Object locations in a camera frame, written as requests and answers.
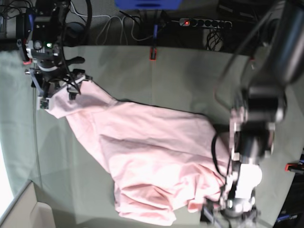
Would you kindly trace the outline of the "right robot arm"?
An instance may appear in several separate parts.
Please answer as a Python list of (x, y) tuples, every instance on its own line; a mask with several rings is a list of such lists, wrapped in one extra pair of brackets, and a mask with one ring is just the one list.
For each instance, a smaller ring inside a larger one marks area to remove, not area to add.
[(83, 57), (66, 59), (64, 47), (76, 47), (85, 44), (89, 34), (93, 12), (91, 1), (87, 0), (87, 20), (80, 32), (73, 31), (66, 23), (70, 10), (69, 0), (38, 0), (31, 19), (31, 32), (23, 45), (25, 60), (33, 60), (35, 66), (26, 73), (30, 75), (32, 85), (39, 91), (42, 100), (51, 97), (51, 88), (59, 89), (60, 83), (67, 86), (69, 99), (74, 100), (80, 92), (76, 79), (83, 70), (70, 70), (72, 64), (82, 64)]

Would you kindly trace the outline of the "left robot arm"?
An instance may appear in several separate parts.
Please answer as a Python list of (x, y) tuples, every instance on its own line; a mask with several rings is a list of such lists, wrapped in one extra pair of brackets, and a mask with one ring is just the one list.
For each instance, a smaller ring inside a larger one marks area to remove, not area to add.
[(270, 52), (230, 107), (229, 161), (217, 201), (208, 200), (201, 217), (216, 226), (220, 212), (231, 228), (254, 228), (259, 212), (256, 187), (262, 180), (260, 162), (271, 155), (275, 126), (287, 109), (286, 88), (303, 73), (304, 3), (287, 0)]

